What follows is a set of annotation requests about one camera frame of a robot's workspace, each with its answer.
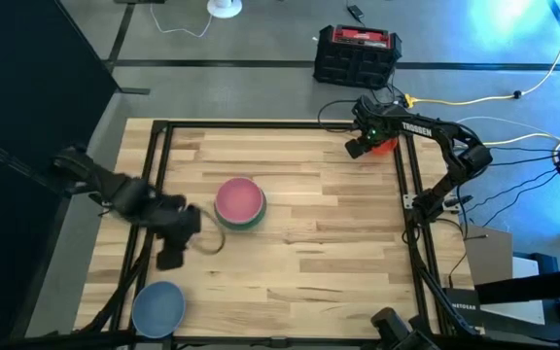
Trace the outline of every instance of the gray floor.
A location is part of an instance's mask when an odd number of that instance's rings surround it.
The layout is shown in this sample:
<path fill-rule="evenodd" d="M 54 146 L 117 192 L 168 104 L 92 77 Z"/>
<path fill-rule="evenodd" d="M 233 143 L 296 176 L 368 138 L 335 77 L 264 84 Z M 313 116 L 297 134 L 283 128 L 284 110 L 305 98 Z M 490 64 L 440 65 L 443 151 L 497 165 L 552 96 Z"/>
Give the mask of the gray floor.
<path fill-rule="evenodd" d="M 114 43 L 124 5 L 112 0 L 62 0 L 101 57 Z M 403 40 L 405 62 L 551 63 L 560 45 L 558 26 L 547 1 L 519 0 L 354 0 L 367 14 L 367 26 L 396 31 Z M 199 32 L 208 19 L 202 0 L 171 0 L 155 5 L 164 29 L 187 27 Z M 205 37 L 182 32 L 161 34 L 149 5 L 135 8 L 122 46 L 121 59 L 277 59 L 312 60 L 318 30 L 328 24 L 353 24 L 344 0 L 245 0 L 236 18 L 213 19 Z M 95 135 L 94 150 L 113 165 L 126 118 L 270 118 L 312 119 L 326 102 L 354 98 L 364 90 L 317 84 L 309 68 L 133 68 L 119 67 L 122 86 L 151 88 L 150 96 L 119 96 Z M 472 72 L 399 70 L 395 84 L 413 96 L 467 100 L 508 94 L 533 86 L 543 72 Z M 560 72 L 521 100 L 465 107 L 421 104 L 426 116 L 458 121 L 489 116 L 544 128 L 560 136 Z M 350 119 L 349 106 L 330 109 L 326 118 Z M 515 137 L 533 130 L 491 121 L 468 122 L 484 141 Z M 519 147 L 551 148 L 554 142 L 532 139 Z M 537 153 L 494 151 L 495 161 L 534 158 Z M 474 202 L 552 167 L 550 160 L 489 169 L 463 186 Z M 504 195 L 470 213 L 482 225 L 513 201 Z M 78 204 L 81 216 L 92 213 Z M 96 223 L 89 227 L 69 220 L 58 242 L 48 279 L 30 332 L 71 329 L 89 264 Z M 560 180 L 525 193 L 490 224 L 511 232 L 513 249 L 556 256 L 560 264 Z"/>

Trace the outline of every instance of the wooden table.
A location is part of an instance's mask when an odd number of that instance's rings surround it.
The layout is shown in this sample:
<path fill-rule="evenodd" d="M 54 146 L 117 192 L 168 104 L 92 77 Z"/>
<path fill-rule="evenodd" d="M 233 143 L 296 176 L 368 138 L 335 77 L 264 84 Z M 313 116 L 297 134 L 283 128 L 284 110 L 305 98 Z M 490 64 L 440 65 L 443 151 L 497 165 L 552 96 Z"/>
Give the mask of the wooden table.
<path fill-rule="evenodd" d="M 128 121 L 117 172 L 141 174 L 152 123 Z M 176 335 L 375 338 L 369 318 L 383 307 L 395 308 L 405 320 L 417 314 L 408 250 L 401 239 L 403 212 L 393 155 L 351 159 L 343 147 L 351 137 L 321 129 L 175 129 L 163 186 L 167 193 L 183 193 L 212 211 L 218 187 L 246 176 L 268 200 L 262 223 L 252 231 L 229 232 L 216 256 L 190 249 L 184 267 L 157 271 L 155 256 L 162 243 L 155 241 L 147 285 L 172 281 L 187 300 Z M 415 144 L 428 188 L 445 173 L 444 163 L 436 143 L 417 137 Z M 152 180 L 161 145 L 159 140 Z M 401 149 L 407 162 L 403 140 Z M 413 191 L 409 164 L 404 166 Z M 456 216 L 442 217 L 457 222 Z M 217 230 L 203 225 L 199 243 L 217 244 Z M 116 289 L 128 230 L 115 218 L 103 219 L 77 328 Z M 440 280 L 446 283 L 444 277 L 464 255 L 464 244 L 448 223 L 433 224 L 432 232 Z M 456 288 L 473 286 L 466 261 L 453 280 Z M 425 291 L 436 330 L 433 299 Z M 123 328 L 131 300 L 125 304 Z"/>

